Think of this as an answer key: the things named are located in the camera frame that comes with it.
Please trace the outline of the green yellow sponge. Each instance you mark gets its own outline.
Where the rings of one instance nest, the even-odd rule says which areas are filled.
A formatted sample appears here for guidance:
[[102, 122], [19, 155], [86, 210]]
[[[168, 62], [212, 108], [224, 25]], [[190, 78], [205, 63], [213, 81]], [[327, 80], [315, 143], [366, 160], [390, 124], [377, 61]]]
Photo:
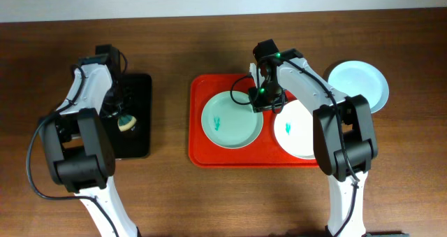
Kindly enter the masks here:
[[137, 119], [132, 115], [120, 115], [117, 119], [117, 125], [121, 132], [132, 130], [137, 123]]

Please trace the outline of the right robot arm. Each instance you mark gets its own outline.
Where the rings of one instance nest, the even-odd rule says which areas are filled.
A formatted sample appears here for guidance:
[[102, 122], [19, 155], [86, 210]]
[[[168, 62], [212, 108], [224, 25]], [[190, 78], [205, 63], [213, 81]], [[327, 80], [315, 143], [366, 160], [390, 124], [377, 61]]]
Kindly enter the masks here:
[[372, 160], [378, 154], [367, 99], [349, 97], [329, 85], [296, 49], [279, 51], [274, 41], [253, 49], [250, 70], [254, 87], [249, 104], [254, 112], [282, 111], [290, 92], [311, 113], [313, 151], [328, 177], [330, 216], [327, 236], [366, 236], [362, 219], [363, 191]]

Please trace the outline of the mint green plate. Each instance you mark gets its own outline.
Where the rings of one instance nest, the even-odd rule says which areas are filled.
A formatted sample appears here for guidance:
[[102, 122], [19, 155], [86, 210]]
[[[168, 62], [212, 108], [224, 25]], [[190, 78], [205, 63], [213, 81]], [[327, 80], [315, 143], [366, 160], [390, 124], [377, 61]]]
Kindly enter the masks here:
[[255, 113], [248, 94], [239, 91], [220, 92], [205, 104], [200, 124], [207, 138], [226, 149], [239, 149], [253, 143], [263, 128], [263, 114]]

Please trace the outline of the white plate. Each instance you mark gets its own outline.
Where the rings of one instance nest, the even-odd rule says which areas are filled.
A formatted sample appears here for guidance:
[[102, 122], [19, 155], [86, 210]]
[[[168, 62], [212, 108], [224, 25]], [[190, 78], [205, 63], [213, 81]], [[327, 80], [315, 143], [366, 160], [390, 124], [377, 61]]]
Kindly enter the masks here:
[[273, 129], [279, 146], [289, 155], [315, 159], [312, 115], [300, 101], [294, 100], [284, 106], [275, 116]]

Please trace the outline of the light blue plate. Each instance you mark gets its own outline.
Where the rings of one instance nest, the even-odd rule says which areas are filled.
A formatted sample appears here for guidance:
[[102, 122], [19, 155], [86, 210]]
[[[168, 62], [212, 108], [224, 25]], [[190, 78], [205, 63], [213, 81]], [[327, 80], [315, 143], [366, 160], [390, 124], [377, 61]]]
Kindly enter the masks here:
[[386, 105], [390, 93], [382, 72], [362, 61], [346, 61], [336, 65], [329, 72], [328, 83], [349, 96], [363, 95], [371, 113], [378, 112]]

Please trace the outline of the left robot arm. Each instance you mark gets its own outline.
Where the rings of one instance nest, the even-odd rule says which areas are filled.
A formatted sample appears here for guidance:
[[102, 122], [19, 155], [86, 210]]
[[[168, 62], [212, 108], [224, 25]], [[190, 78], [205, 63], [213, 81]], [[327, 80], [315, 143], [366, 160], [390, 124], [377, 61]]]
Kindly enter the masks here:
[[121, 56], [112, 45], [98, 45], [93, 56], [72, 65], [66, 98], [34, 132], [53, 182], [68, 192], [63, 199], [81, 201], [102, 236], [140, 235], [115, 187], [115, 151], [100, 119], [105, 100], [122, 103]]

